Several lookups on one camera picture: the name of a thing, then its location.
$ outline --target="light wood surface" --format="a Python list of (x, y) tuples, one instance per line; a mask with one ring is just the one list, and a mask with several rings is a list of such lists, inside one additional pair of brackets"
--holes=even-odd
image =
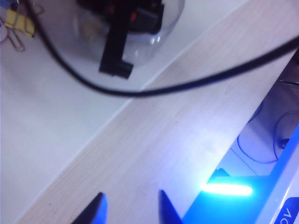
[[(99, 73), (105, 39), (98, 36), (97, 41), (88, 44), (76, 37), (72, 26), (74, 0), (36, 1), (45, 8), (39, 17), (46, 31), (75, 69), (105, 86), (141, 89), (152, 83), (204, 31), (247, 0), (186, 1), (167, 41), (160, 48), (154, 47), (155, 56), (143, 65), (136, 65), (128, 80)], [(5, 18), (3, 8), (0, 14)], [(8, 39), (0, 44), (1, 224), (15, 224), (86, 142), (130, 101), (83, 87), (51, 58), (39, 35), (35, 38), (19, 35), (26, 47), (22, 54), (14, 50)]]
[[(205, 32), (150, 87), (203, 77), (298, 35), (297, 0), (251, 0)], [(183, 216), (292, 54), (185, 93), (133, 100), (19, 223), (70, 223), (100, 191), (108, 224), (157, 224), (159, 189)]]

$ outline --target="clear plastic dome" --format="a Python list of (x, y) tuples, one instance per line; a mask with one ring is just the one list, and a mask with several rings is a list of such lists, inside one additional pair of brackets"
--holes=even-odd
[[(161, 30), (157, 34), (136, 33), (129, 31), (123, 60), (136, 65), (149, 61), (177, 24), (185, 5), (185, 0), (163, 0), (164, 15)], [(86, 43), (91, 56), (99, 62), (105, 47), (109, 31), (100, 16), (79, 6), (74, 13), (74, 31), (76, 36)]]

